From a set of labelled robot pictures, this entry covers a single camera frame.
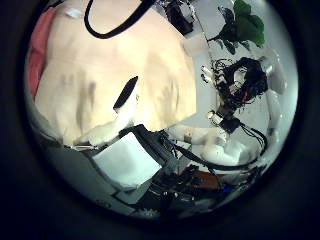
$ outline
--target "black wire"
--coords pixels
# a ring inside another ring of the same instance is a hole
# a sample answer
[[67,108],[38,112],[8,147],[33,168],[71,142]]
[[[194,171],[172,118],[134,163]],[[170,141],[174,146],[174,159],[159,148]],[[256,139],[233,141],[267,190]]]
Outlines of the black wire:
[[108,39],[111,37],[114,37],[123,31],[127,30],[130,28],[133,24],[135,24],[148,10],[151,8],[151,6],[156,2],[156,0],[143,0],[139,7],[129,16],[127,20],[125,20],[122,24],[120,24],[118,27],[114,28],[108,33],[98,33],[96,32],[90,25],[89,23],[89,13],[90,9],[93,3],[93,0],[90,0],[86,12],[84,15],[84,24],[88,30],[88,32],[93,35],[96,38],[99,39]]
[[261,152],[260,152],[260,156],[261,156],[262,154],[264,154],[264,152],[265,152],[265,151],[267,150],[267,148],[268,148],[268,139],[267,139],[267,137],[266,137],[263,133],[261,133],[260,131],[258,131],[257,129],[251,128],[251,127],[245,125],[244,123],[240,123],[240,126],[246,128],[247,130],[249,129],[249,131],[252,131],[252,132],[254,132],[254,133],[256,133],[256,134],[258,134],[258,135],[260,136],[260,139],[262,139],[262,141],[263,141],[263,148],[262,148],[262,150],[261,150]]
[[248,129],[244,128],[243,126],[241,126],[241,128],[248,136],[254,137],[255,139],[257,139],[260,147],[263,148],[263,140],[261,138],[257,137],[256,135],[254,135],[252,132],[250,132]]

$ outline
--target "white plastic part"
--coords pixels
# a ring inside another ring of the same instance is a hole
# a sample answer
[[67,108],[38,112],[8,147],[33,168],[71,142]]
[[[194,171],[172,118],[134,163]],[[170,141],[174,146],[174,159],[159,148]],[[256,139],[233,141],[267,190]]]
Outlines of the white plastic part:
[[220,128],[196,128],[176,125],[168,129],[170,137],[193,145],[203,145],[201,157],[215,164],[235,166],[250,159],[250,148],[235,140],[227,141]]
[[201,66],[201,71],[202,71],[205,75],[209,76],[210,78],[213,77],[213,73],[212,73],[208,68],[206,68],[205,66]]
[[269,89],[266,92],[266,100],[270,114],[268,129],[274,129],[278,126],[279,120],[282,118],[279,96],[276,92]]
[[93,159],[100,172],[123,191],[138,188],[161,169],[133,133],[128,133]]
[[74,8],[72,6],[67,6],[64,12],[68,17],[71,18],[77,19],[83,17],[83,13],[79,9]]
[[89,142],[93,146],[102,146],[116,138],[122,129],[133,126],[138,101],[137,85],[128,100],[121,108],[117,109],[118,115],[114,121],[96,126],[75,140],[74,145]]
[[279,54],[268,48],[259,61],[268,76],[268,86],[278,94],[283,94],[288,84]]
[[183,42],[183,48],[185,52],[192,57],[199,53],[208,51],[209,45],[204,33],[201,32],[193,37],[185,39]]
[[213,86],[213,81],[212,81],[212,78],[205,75],[205,74],[201,74],[201,77],[203,79],[203,81],[205,81],[206,83],[209,83],[210,85]]

